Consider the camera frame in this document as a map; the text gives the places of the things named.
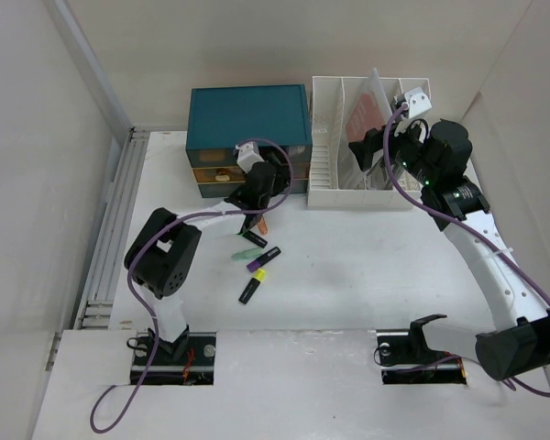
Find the orange highlighter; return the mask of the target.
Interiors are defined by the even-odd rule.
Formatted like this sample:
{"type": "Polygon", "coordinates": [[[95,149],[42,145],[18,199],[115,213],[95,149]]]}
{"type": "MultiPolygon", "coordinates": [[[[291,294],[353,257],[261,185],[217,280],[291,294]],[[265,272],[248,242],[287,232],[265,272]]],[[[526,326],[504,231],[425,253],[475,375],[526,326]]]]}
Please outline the orange highlighter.
{"type": "Polygon", "coordinates": [[[260,232],[260,234],[263,235],[263,236],[267,235],[268,232],[269,232],[267,223],[266,223],[264,218],[261,218],[258,221],[257,228],[258,228],[258,231],[260,232]]]}

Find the red booklet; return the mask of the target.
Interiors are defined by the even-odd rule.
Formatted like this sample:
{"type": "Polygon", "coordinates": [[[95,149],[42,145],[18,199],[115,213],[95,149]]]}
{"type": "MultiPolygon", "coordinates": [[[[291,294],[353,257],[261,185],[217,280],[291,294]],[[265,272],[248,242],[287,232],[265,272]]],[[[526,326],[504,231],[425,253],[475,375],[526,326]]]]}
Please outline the red booklet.
{"type": "Polygon", "coordinates": [[[343,186],[356,188],[380,160],[381,152],[372,143],[369,131],[381,129],[391,116],[389,100],[376,68],[362,83],[345,123],[347,154],[344,159],[343,186]]]}

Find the green cap black highlighter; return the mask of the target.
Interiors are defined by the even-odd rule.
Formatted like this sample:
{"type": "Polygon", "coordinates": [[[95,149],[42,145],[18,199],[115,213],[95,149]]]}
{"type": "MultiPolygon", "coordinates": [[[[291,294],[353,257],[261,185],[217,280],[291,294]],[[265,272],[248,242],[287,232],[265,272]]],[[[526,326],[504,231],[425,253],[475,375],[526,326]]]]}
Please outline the green cap black highlighter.
{"type": "Polygon", "coordinates": [[[245,240],[249,241],[253,245],[259,248],[265,248],[268,245],[268,241],[263,237],[255,234],[252,231],[247,231],[241,235],[245,240]]]}

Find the pale green highlighter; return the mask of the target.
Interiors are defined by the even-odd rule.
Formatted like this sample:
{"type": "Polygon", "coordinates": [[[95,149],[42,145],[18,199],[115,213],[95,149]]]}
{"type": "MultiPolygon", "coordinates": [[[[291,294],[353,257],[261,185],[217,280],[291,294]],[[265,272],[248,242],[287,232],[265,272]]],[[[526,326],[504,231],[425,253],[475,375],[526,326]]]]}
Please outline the pale green highlighter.
{"type": "Polygon", "coordinates": [[[234,253],[231,256],[233,261],[252,261],[260,257],[263,253],[263,249],[260,247],[254,247],[234,253]]]}

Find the purple cap black highlighter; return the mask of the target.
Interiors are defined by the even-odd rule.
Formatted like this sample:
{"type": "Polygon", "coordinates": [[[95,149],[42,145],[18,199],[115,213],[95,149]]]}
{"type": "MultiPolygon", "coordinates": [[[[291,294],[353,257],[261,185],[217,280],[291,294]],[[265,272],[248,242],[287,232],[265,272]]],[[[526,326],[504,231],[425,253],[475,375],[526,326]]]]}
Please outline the purple cap black highlighter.
{"type": "Polygon", "coordinates": [[[273,247],[272,249],[268,250],[267,252],[263,253],[262,255],[255,258],[250,263],[248,263],[247,270],[250,273],[254,273],[258,269],[264,267],[270,261],[274,260],[280,254],[281,254],[281,249],[279,247],[273,247]]]}

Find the yellow cap black highlighter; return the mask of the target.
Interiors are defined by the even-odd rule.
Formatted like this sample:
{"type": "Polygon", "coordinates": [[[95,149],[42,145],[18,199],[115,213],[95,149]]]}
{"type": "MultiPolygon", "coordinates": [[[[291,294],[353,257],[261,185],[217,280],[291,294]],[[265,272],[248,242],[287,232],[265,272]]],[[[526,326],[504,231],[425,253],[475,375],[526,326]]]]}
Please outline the yellow cap black highlighter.
{"type": "Polygon", "coordinates": [[[249,280],[245,289],[242,291],[241,295],[238,298],[238,302],[246,305],[251,297],[254,295],[256,290],[259,288],[260,284],[265,280],[267,271],[264,269],[257,269],[252,278],[249,280]]]}

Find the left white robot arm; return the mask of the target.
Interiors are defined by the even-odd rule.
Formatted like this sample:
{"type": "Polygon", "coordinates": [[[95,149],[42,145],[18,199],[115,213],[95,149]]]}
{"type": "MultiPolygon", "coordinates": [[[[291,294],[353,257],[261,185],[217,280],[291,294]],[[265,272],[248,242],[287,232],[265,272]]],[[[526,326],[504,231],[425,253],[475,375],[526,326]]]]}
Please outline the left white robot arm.
{"type": "Polygon", "coordinates": [[[201,240],[249,234],[291,193],[293,170],[285,150],[239,149],[236,161],[244,182],[222,202],[181,216],[164,207],[154,210],[125,255],[127,287],[151,319],[148,358],[173,364],[186,355],[189,326],[170,297],[185,283],[201,240]]]}

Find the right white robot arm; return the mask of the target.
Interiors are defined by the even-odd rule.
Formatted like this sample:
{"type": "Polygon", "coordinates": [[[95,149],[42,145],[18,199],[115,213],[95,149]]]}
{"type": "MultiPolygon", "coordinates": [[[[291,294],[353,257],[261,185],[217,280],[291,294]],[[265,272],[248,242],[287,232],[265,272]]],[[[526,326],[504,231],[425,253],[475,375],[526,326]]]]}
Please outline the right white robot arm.
{"type": "Polygon", "coordinates": [[[504,250],[490,204],[465,174],[472,152],[468,131],[422,119],[403,131],[370,129],[348,145],[358,167],[369,171],[379,152],[422,185],[414,206],[428,213],[466,262],[489,306],[495,328],[471,339],[475,358],[494,380],[516,380],[550,365],[550,298],[504,250]]]}

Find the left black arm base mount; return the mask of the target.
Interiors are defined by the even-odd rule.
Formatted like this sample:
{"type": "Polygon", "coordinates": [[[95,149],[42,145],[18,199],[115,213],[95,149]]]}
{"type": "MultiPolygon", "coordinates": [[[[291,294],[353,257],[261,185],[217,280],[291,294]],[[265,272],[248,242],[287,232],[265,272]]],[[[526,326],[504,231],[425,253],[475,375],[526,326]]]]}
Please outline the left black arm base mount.
{"type": "Polygon", "coordinates": [[[174,342],[159,341],[151,357],[155,334],[128,338],[126,346],[133,351],[130,383],[136,385],[152,358],[143,379],[151,386],[206,386],[215,379],[216,333],[191,333],[186,329],[174,342]]]}

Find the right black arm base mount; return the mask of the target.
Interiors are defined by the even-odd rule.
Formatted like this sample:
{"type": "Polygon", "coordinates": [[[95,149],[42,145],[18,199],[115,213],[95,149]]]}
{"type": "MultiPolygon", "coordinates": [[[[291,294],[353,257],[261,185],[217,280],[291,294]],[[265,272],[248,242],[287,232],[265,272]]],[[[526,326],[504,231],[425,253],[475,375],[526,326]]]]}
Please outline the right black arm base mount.
{"type": "Polygon", "coordinates": [[[424,326],[445,314],[435,313],[412,322],[406,329],[376,332],[374,361],[381,368],[384,385],[466,385],[462,359],[427,345],[424,326]]]}

